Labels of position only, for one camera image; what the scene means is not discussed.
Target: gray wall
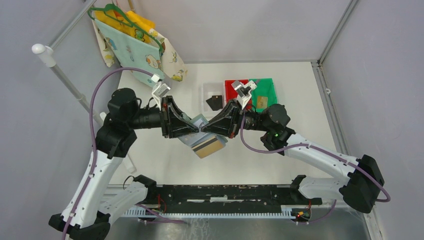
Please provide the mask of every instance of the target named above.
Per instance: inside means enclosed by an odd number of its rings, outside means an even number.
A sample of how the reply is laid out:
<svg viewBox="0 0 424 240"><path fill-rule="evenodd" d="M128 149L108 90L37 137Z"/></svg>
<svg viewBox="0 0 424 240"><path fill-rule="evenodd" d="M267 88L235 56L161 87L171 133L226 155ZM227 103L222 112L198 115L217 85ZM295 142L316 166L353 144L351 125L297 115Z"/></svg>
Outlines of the gray wall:
<svg viewBox="0 0 424 240"><path fill-rule="evenodd" d="M81 0L3 1L0 14L0 239L59 239L48 226L72 198L87 167L89 116L31 52L46 44L83 5ZM88 99L110 69L85 16L54 54ZM105 110L118 76L100 89Z"/></svg>
<svg viewBox="0 0 424 240"><path fill-rule="evenodd" d="M324 62L352 154L373 156L392 202L388 240L422 239L424 1L362 0Z"/></svg>
<svg viewBox="0 0 424 240"><path fill-rule="evenodd" d="M133 2L185 62L222 63L316 60L349 0Z"/></svg>

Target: beige card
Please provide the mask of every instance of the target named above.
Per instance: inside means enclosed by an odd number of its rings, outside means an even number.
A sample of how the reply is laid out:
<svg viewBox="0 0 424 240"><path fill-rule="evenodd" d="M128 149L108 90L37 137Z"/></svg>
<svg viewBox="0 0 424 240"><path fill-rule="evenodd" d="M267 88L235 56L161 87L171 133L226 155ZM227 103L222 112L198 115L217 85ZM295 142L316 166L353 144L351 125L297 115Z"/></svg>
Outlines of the beige card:
<svg viewBox="0 0 424 240"><path fill-rule="evenodd" d="M266 109L268 107L268 97L266 96L258 96L256 108L258 109Z"/></svg>

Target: brown card in green bin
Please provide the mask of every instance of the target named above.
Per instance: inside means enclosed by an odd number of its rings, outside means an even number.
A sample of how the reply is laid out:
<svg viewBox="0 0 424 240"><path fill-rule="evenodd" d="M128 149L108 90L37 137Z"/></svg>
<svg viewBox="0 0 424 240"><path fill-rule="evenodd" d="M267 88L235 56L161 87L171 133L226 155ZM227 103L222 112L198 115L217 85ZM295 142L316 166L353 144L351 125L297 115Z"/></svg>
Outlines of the brown card in green bin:
<svg viewBox="0 0 424 240"><path fill-rule="evenodd" d="M249 81L254 81L257 85L252 91L252 103L257 112L261 113L267 107L278 103L272 78L249 79Z"/></svg>

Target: light blue cloth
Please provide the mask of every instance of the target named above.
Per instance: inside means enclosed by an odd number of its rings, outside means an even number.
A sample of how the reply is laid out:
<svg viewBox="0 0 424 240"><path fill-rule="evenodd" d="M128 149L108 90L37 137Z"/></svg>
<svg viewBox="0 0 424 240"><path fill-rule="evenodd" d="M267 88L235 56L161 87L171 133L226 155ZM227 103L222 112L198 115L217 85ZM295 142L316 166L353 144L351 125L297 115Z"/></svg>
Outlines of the light blue cloth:
<svg viewBox="0 0 424 240"><path fill-rule="evenodd" d="M144 43L132 36L116 30L115 28L95 20L101 34L111 46L113 53L118 58L122 67L133 67L146 70L152 74L157 74L164 79L165 74L162 71L161 56L159 48ZM150 80L150 76L133 71L132 74L140 82L150 87L155 85Z"/></svg>

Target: yellow cloth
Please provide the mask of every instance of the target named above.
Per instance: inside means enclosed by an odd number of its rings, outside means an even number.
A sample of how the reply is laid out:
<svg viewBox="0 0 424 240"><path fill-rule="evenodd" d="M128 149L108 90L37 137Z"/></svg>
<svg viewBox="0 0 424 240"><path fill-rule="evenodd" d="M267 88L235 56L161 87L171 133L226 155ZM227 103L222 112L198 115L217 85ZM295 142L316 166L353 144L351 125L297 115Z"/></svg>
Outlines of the yellow cloth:
<svg viewBox="0 0 424 240"><path fill-rule="evenodd" d="M123 23L128 23L128 21L125 20L123 16L121 16L119 13L115 12L114 10L106 11L106 13L109 16L115 17L119 21ZM111 26L112 28L129 35L133 38L136 38L144 43L150 43L150 37L145 35L142 31L137 29L136 27L129 27L125 24L121 24L120 22L110 18L102 11L94 11L95 17L102 23L107 24ZM143 29L146 32L149 32L150 29L155 28L155 23L145 19L144 17L141 17L140 15L136 14L133 11L129 11L125 14L127 18L133 22L134 24L138 25L141 29Z"/></svg>

